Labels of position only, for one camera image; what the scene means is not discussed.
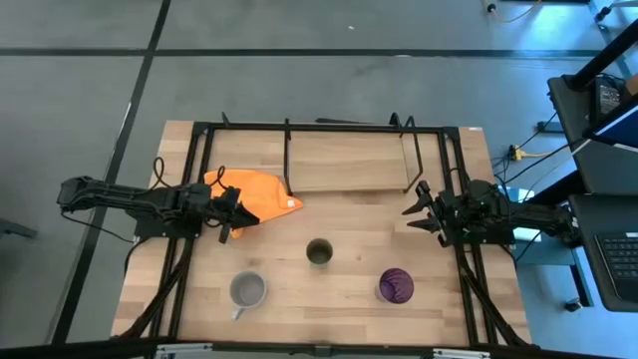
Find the mug handle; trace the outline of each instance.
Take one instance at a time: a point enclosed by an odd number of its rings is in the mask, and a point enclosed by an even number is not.
[[[239,317],[241,316],[241,314],[243,313],[243,311],[246,310],[245,308],[236,308],[235,310],[232,311],[232,315],[230,316],[230,319],[232,319],[232,321],[235,321],[237,319],[239,319]]]

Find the yellow cable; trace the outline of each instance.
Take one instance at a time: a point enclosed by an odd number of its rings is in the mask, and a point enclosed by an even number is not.
[[[489,6],[490,3],[487,2],[487,0],[482,0],[483,4],[485,4],[485,8],[487,8]],[[522,14],[516,16],[513,19],[510,20],[504,20],[503,18],[500,17],[500,15],[498,15],[498,12],[496,11],[496,9],[494,8],[491,13],[494,14],[494,18],[496,18],[497,21],[503,23],[503,24],[509,24],[512,23],[520,18],[522,18],[523,16],[529,14],[529,12],[531,12],[531,10],[533,10],[536,6],[540,5],[540,3],[542,2],[542,0],[537,0],[535,4],[531,5],[529,7],[529,9],[527,9],[525,12],[523,12]]]

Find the monitor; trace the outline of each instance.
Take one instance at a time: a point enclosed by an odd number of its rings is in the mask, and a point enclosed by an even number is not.
[[[586,130],[583,137],[638,153],[638,94]]]

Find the small cup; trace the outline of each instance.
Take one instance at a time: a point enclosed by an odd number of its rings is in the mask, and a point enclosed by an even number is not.
[[[230,299],[237,306],[231,319],[239,319],[244,310],[259,306],[266,297],[266,281],[253,271],[242,271],[230,282]]]
[[[306,247],[308,260],[316,267],[324,267],[332,258],[332,245],[323,238],[315,238]]]
[[[390,268],[379,278],[375,288],[377,298],[383,302],[403,304],[408,302],[415,292],[415,282],[407,271]]]

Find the floor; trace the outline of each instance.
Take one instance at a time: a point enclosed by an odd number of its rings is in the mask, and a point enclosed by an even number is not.
[[[595,0],[595,6],[606,2]],[[3,49],[145,49],[161,0],[3,1],[0,217],[36,228],[39,235],[29,240],[4,236],[0,241],[0,347],[50,340],[85,232],[58,215],[59,183],[72,176],[105,175],[127,114],[135,115],[135,122],[118,182],[130,185],[149,182],[165,120],[218,121],[221,111],[237,122],[325,117],[368,123],[385,123],[390,113],[398,112],[404,118],[414,115],[423,126],[484,127],[496,157],[508,145],[523,142],[537,122],[553,114],[546,80],[575,73],[588,60],[569,51],[603,48],[638,16],[638,10],[614,10],[601,29],[586,5],[545,4],[505,25],[485,14],[480,0],[436,6],[426,0],[169,3],[159,49],[489,51],[483,57],[157,57],[146,85],[136,87],[138,73],[146,67],[140,56],[9,56]],[[505,18],[529,6],[497,4]],[[503,52],[498,50],[555,50],[560,57],[524,51],[518,58],[499,57]],[[634,54],[632,50],[624,59],[631,72],[638,71]],[[622,70],[614,65],[607,72],[623,75]],[[143,92],[139,107],[133,101],[129,109],[134,89],[135,94]],[[526,149],[546,152],[564,143],[563,136],[543,135]],[[513,185],[530,186],[535,174],[566,156],[552,158]],[[514,164],[507,173],[511,176],[526,165]],[[568,162],[535,190],[573,168]],[[133,233],[133,221],[114,210],[108,211],[105,227],[125,236]],[[125,243],[100,237],[70,341],[109,336],[127,250]],[[597,292],[593,308],[560,310],[563,300],[575,296],[566,267],[521,266],[518,276],[534,343],[547,349],[638,356],[638,344],[628,338],[638,314],[606,311]]]

